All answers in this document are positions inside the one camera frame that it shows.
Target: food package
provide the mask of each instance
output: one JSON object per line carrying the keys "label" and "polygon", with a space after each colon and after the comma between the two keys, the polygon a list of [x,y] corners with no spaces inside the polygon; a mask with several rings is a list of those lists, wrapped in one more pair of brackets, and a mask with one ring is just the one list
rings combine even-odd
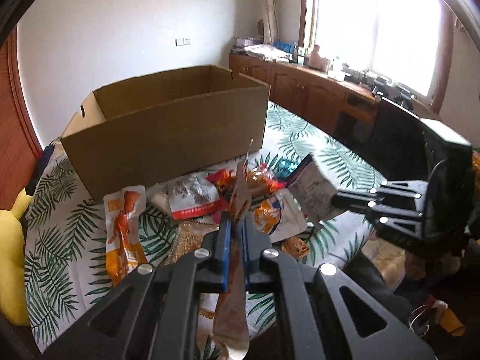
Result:
{"label": "food package", "polygon": [[178,225],[177,234],[165,264],[173,264],[184,254],[202,246],[205,234],[218,230],[217,225],[185,221]]}
{"label": "food package", "polygon": [[[251,195],[246,183],[246,162],[247,159],[237,167],[237,179],[230,200],[232,229],[244,220],[251,204]],[[245,275],[241,246],[239,239],[232,237],[229,285],[226,293],[218,297],[213,321],[213,339],[220,349],[219,360],[242,360],[247,354],[250,340],[245,302]]]}
{"label": "food package", "polygon": [[288,253],[296,260],[305,257],[309,251],[309,246],[296,235],[287,238],[282,242],[282,252]]}
{"label": "food package", "polygon": [[275,174],[264,163],[247,171],[247,185],[252,198],[272,194],[285,186],[277,181]]}
{"label": "food package", "polygon": [[287,188],[317,230],[322,229],[320,221],[328,221],[345,212],[333,207],[331,200],[337,189],[319,170],[311,154],[302,160],[286,182]]}
{"label": "food package", "polygon": [[279,242],[305,231],[307,222],[286,188],[264,200],[253,212],[253,223],[258,231]]}
{"label": "food package", "polygon": [[147,262],[138,235],[138,217],[146,208],[141,185],[105,195],[106,271],[117,285],[139,264]]}
{"label": "food package", "polygon": [[188,219],[218,211],[223,205],[217,188],[205,172],[191,173],[167,182],[174,219]]}
{"label": "food package", "polygon": [[218,172],[208,175],[206,180],[216,186],[221,197],[230,201],[235,187],[235,181],[237,180],[237,176],[233,175],[233,170],[227,172],[226,169],[221,169]]}
{"label": "food package", "polygon": [[170,209],[169,194],[167,193],[167,183],[157,183],[154,186],[146,189],[147,202],[153,204],[161,212],[172,216]]}

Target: white wall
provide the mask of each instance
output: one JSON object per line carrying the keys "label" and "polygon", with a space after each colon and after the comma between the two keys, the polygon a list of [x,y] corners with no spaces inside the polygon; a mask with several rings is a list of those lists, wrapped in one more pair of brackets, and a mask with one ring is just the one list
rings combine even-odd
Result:
{"label": "white wall", "polygon": [[281,42],[298,42],[302,0],[275,0]]}
{"label": "white wall", "polygon": [[477,147],[480,147],[479,96],[480,52],[467,33],[455,29],[452,67],[440,118]]}
{"label": "white wall", "polygon": [[[22,88],[40,142],[58,137],[90,91],[131,76],[228,66],[255,36],[261,0],[36,0],[18,26]],[[190,37],[191,45],[175,46]]]}

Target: wooden cabinet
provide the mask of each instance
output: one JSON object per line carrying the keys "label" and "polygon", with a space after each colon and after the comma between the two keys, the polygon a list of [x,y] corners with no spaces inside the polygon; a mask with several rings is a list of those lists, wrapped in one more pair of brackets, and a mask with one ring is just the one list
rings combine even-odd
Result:
{"label": "wooden cabinet", "polygon": [[230,69],[254,79],[270,83],[271,63],[246,55],[230,54]]}
{"label": "wooden cabinet", "polygon": [[274,65],[270,76],[270,100],[298,116],[303,116],[305,99],[302,77],[293,69]]}
{"label": "wooden cabinet", "polygon": [[251,58],[246,55],[230,54],[230,58],[229,58],[230,69],[232,69],[234,73],[243,73],[248,75],[247,68],[248,68],[250,59]]}
{"label": "wooden cabinet", "polygon": [[378,104],[368,91],[352,83],[339,83],[315,70],[246,55],[230,55],[230,69],[270,84],[271,101],[329,135],[336,137],[341,111],[351,116],[353,123],[361,120],[373,125],[375,122]]}
{"label": "wooden cabinet", "polygon": [[270,63],[258,61],[255,62],[255,59],[252,58],[253,61],[250,62],[248,66],[248,75],[254,79],[263,81],[264,83],[270,83]]}
{"label": "wooden cabinet", "polygon": [[303,83],[305,98],[303,118],[327,134],[333,135],[347,93],[341,88],[329,88],[322,81],[320,78],[309,78]]}

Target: leaf-patterned bedsheet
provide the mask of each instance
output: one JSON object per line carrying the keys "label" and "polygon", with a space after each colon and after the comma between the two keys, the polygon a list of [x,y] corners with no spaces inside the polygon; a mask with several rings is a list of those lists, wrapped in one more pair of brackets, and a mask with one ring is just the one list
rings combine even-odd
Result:
{"label": "leaf-patterned bedsheet", "polygon": [[[275,168],[282,159],[301,161],[309,152],[337,187],[367,191],[383,176],[345,146],[278,105],[268,106],[262,149],[250,154],[253,164]],[[235,167],[242,158],[211,169]],[[95,204],[65,152],[45,169],[27,213],[25,286],[28,314],[38,347],[44,351],[111,288],[105,268],[106,226],[102,204]],[[148,204],[140,216],[140,238],[154,265],[162,263],[175,235],[173,220]],[[330,262],[342,268],[370,234],[363,215],[345,212],[323,223],[308,240],[309,266]],[[272,294],[247,294],[250,337],[275,321]],[[218,351],[207,337],[202,358]]]}

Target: cardboard box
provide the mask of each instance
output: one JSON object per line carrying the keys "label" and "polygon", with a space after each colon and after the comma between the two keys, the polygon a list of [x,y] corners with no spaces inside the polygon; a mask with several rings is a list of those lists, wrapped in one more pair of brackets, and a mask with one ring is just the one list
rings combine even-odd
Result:
{"label": "cardboard box", "polygon": [[134,77],[90,93],[61,141],[92,198],[149,187],[259,150],[270,87],[217,66]]}

